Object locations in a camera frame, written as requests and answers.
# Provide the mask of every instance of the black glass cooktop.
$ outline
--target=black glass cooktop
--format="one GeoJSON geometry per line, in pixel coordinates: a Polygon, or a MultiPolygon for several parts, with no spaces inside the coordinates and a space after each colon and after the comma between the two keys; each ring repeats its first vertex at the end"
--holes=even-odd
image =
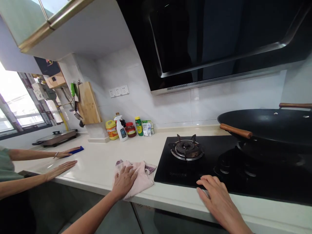
{"type": "Polygon", "coordinates": [[[233,136],[197,136],[204,155],[194,161],[176,158],[168,137],[155,175],[155,182],[196,188],[203,175],[217,176],[229,193],[312,206],[312,160],[304,158],[301,166],[262,163],[245,155],[233,136]]]}

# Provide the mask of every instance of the dish towel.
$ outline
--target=dish towel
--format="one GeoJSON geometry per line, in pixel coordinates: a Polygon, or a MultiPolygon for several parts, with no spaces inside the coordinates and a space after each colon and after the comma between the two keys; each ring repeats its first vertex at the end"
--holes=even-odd
{"type": "Polygon", "coordinates": [[[119,174],[121,169],[124,166],[126,167],[133,166],[132,170],[136,170],[138,174],[137,174],[137,178],[134,181],[132,188],[130,189],[128,194],[123,198],[123,200],[133,197],[134,195],[154,185],[153,172],[156,170],[157,166],[147,164],[144,161],[138,162],[138,163],[137,162],[131,163],[129,161],[124,162],[122,160],[119,160],[116,163],[114,175],[116,175],[117,173],[119,174]]]}

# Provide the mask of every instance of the red jar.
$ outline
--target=red jar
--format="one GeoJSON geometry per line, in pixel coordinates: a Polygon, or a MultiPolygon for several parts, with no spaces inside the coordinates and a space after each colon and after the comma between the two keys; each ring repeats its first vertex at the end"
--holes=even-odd
{"type": "Polygon", "coordinates": [[[136,128],[135,126],[133,125],[132,122],[128,122],[126,123],[126,132],[128,134],[128,137],[135,137],[136,134],[137,134],[137,131],[136,131],[136,128]]]}

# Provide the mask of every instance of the green bottle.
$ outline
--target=green bottle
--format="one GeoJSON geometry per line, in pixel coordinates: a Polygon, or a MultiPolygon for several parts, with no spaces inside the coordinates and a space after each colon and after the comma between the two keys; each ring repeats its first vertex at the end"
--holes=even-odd
{"type": "Polygon", "coordinates": [[[136,120],[137,133],[139,134],[139,136],[143,136],[142,122],[140,120],[140,117],[139,116],[135,117],[135,120],[136,120]]]}

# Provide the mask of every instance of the wooden handle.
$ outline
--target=wooden handle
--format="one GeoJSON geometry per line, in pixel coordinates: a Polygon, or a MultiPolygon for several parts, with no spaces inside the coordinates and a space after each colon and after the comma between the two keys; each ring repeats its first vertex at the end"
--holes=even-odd
{"type": "Polygon", "coordinates": [[[223,130],[226,130],[228,132],[236,133],[237,135],[240,135],[240,136],[245,137],[247,139],[250,139],[253,136],[252,132],[249,132],[249,131],[246,131],[246,130],[242,130],[242,129],[239,129],[239,128],[234,128],[232,126],[229,126],[229,125],[223,124],[223,123],[220,124],[220,128],[223,129],[223,130]]]}
{"type": "Polygon", "coordinates": [[[307,108],[307,109],[312,109],[312,103],[304,103],[304,104],[300,104],[300,103],[280,103],[279,105],[281,108],[282,107],[295,107],[295,108],[307,108]]]}

